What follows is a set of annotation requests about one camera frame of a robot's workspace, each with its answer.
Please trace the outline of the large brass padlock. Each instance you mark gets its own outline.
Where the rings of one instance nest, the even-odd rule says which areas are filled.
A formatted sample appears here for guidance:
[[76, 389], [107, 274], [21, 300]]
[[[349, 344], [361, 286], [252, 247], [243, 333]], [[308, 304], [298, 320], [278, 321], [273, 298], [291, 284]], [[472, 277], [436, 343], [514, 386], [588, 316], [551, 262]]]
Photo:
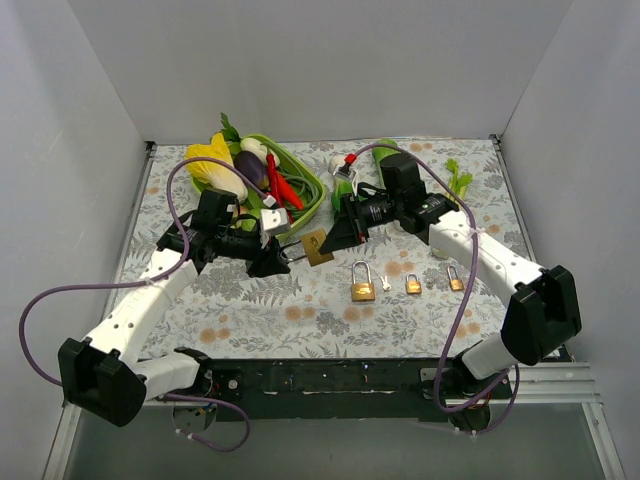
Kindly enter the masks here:
[[287, 257], [286, 262], [292, 263], [300, 260], [306, 260], [310, 267], [316, 267], [335, 259], [333, 253], [321, 252], [321, 247], [326, 240], [326, 231], [322, 228], [303, 234], [299, 240], [285, 245], [282, 250], [286, 252], [288, 249], [300, 245], [304, 254], [297, 257]]

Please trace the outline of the brass padlock long shackle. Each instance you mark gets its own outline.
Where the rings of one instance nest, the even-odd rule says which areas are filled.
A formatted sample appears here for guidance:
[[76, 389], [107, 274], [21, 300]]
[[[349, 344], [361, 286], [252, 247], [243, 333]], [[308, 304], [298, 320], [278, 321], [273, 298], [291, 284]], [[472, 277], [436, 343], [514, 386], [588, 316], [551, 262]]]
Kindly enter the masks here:
[[[366, 278], [358, 280], [358, 272], [362, 271]], [[374, 301], [375, 287], [371, 276], [371, 269], [366, 261], [356, 261], [351, 266], [351, 299], [354, 302]]]

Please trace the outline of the small brass padlock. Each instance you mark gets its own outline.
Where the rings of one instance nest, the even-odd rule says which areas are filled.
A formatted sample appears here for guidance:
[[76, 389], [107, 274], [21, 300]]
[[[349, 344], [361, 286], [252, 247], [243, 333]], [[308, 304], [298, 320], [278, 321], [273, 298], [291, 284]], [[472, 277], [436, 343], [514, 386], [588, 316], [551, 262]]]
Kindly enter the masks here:
[[405, 289], [408, 295], [419, 295], [422, 293], [421, 282], [415, 273], [408, 273], [406, 275]]

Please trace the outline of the tiny brass padlock with key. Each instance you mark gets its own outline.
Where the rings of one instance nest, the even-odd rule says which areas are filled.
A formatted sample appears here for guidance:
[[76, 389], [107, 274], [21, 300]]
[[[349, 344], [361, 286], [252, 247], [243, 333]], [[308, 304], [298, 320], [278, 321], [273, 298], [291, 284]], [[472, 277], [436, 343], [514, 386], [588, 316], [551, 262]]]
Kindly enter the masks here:
[[464, 291], [465, 285], [462, 279], [459, 277], [457, 269], [454, 265], [448, 265], [446, 267], [447, 275], [449, 278], [449, 284], [452, 291]]

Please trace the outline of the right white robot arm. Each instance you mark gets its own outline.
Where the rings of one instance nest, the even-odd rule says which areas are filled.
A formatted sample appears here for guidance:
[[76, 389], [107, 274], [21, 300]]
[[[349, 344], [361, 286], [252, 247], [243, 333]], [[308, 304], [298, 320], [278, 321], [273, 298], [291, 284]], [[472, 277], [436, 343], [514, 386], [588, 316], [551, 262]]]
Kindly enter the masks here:
[[544, 268], [482, 232], [450, 198], [427, 191], [418, 160], [397, 151], [380, 162], [383, 188], [360, 184], [340, 198], [322, 254], [356, 247], [370, 228], [396, 221], [480, 279], [506, 307], [500, 331], [458, 354], [441, 375], [447, 392], [475, 397], [516, 364], [534, 366], [582, 329], [573, 275]]

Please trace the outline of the small silver key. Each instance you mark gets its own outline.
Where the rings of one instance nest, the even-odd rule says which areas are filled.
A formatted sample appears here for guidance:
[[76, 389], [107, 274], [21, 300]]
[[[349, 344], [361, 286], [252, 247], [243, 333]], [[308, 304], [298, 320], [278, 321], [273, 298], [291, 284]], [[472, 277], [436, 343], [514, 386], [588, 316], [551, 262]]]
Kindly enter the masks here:
[[389, 292], [392, 289], [392, 286], [389, 283], [388, 278], [386, 276], [381, 276], [380, 280], [381, 280], [381, 284], [382, 284], [382, 289], [385, 292]]

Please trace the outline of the bok choy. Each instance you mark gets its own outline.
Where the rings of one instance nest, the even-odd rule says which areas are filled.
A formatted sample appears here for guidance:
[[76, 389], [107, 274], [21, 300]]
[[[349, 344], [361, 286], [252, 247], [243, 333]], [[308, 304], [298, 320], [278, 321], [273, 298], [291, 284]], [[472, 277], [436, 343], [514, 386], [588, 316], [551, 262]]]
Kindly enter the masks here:
[[329, 164], [329, 173], [333, 178], [333, 191], [331, 193], [330, 201], [335, 213], [338, 213], [341, 208], [341, 197], [352, 193], [351, 182], [339, 172], [339, 169], [344, 165], [343, 156], [334, 156]]

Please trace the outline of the green napa cabbage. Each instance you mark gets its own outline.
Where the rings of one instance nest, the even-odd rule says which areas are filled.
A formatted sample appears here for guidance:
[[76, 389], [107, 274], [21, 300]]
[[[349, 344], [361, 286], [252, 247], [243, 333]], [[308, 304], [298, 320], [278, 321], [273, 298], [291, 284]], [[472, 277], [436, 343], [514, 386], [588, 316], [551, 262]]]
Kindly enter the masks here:
[[378, 146], [372, 149], [372, 156], [375, 164], [379, 166], [381, 162], [389, 156], [398, 154], [397, 143], [390, 138], [381, 138], [377, 141]]

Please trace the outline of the red chili pepper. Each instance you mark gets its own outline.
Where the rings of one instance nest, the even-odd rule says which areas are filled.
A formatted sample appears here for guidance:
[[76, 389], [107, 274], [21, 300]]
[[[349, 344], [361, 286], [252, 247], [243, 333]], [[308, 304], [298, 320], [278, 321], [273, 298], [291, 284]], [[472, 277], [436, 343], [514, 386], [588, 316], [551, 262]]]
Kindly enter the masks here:
[[275, 155], [268, 153], [266, 155], [266, 162], [271, 195], [278, 199], [282, 204], [287, 202], [291, 204], [295, 210], [302, 210], [304, 208], [304, 204], [293, 188], [278, 171]]

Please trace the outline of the floral table mat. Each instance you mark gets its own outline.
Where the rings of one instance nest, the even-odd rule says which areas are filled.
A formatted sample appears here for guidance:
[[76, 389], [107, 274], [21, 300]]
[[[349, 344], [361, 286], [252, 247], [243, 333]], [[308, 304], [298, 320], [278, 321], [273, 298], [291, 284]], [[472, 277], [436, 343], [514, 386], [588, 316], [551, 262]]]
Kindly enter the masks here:
[[[336, 155], [368, 144], [364, 141], [284, 144], [322, 181], [328, 195], [333, 178], [328, 167]], [[488, 140], [396, 140], [414, 152], [443, 180], [448, 158], [473, 180], [465, 202], [486, 233], [521, 257], [529, 257], [509, 187], [493, 142]], [[184, 158], [186, 146], [157, 147], [120, 281], [137, 278], [148, 263], [159, 235], [170, 223], [166, 180]], [[462, 292], [450, 289], [446, 266], [456, 265], [467, 282], [468, 270], [440, 260], [397, 223], [370, 230], [369, 241], [337, 252], [331, 262], [310, 267], [296, 262], [290, 275], [250, 279], [243, 261], [218, 259], [184, 290], [155, 326], [142, 358], [157, 358], [176, 347], [191, 347], [212, 358], [384, 358], [438, 357], [448, 337]], [[375, 282], [374, 302], [351, 300], [351, 266], [368, 262]], [[405, 292], [406, 274], [415, 273], [420, 295]], [[392, 289], [382, 289], [386, 276]], [[456, 355], [499, 331], [505, 315], [499, 298], [476, 281], [455, 333]]]

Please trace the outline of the purple eggplant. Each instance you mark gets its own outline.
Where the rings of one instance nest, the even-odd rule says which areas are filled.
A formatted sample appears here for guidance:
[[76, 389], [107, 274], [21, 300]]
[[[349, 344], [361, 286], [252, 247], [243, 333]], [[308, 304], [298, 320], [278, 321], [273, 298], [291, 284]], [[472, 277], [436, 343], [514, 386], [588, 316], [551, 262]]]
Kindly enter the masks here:
[[233, 164], [238, 171], [259, 189], [265, 190], [269, 187], [267, 169], [254, 153], [244, 150], [238, 152], [233, 159]]

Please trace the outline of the celery stalk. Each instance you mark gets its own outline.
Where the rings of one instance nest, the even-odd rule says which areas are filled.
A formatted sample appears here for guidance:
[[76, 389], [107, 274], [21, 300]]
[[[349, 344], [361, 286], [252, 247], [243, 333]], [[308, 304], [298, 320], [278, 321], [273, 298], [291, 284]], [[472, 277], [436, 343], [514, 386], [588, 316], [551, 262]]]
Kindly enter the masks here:
[[[467, 189], [473, 180], [472, 174], [469, 172], [462, 172], [459, 167], [459, 163], [453, 158], [447, 159], [445, 167], [446, 170], [451, 174], [448, 181], [449, 190], [457, 195], [459, 199], [464, 200]], [[444, 195], [449, 200], [454, 201], [454, 197], [452, 197], [449, 192], [445, 192]], [[431, 252], [436, 258], [440, 260], [446, 260], [449, 258], [442, 250], [432, 248]]]

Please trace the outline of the white radish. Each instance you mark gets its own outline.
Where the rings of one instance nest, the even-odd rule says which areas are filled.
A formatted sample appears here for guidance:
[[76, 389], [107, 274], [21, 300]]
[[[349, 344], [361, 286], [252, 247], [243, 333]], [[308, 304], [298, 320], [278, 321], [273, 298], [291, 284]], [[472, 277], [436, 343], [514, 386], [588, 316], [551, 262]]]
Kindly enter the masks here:
[[266, 156], [268, 153], [267, 147], [252, 137], [243, 138], [240, 142], [240, 147], [242, 151], [251, 152], [256, 156]]

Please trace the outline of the green leafy herb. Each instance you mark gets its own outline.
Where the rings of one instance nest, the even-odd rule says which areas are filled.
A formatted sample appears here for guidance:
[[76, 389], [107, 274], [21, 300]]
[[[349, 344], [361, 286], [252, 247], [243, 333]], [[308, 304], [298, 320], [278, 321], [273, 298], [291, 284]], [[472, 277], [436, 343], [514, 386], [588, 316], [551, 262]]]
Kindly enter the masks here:
[[224, 113], [220, 113], [220, 121], [222, 128], [220, 132], [223, 135], [224, 140], [227, 143], [240, 143], [242, 137], [238, 130], [230, 123], [228, 116]]

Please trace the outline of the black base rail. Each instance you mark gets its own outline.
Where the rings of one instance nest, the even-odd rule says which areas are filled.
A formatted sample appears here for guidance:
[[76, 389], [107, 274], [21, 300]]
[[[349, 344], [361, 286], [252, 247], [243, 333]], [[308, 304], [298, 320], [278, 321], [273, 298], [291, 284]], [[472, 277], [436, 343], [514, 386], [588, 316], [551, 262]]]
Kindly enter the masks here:
[[214, 359], [175, 393], [221, 400], [258, 419], [407, 418], [444, 422], [429, 397], [435, 358]]

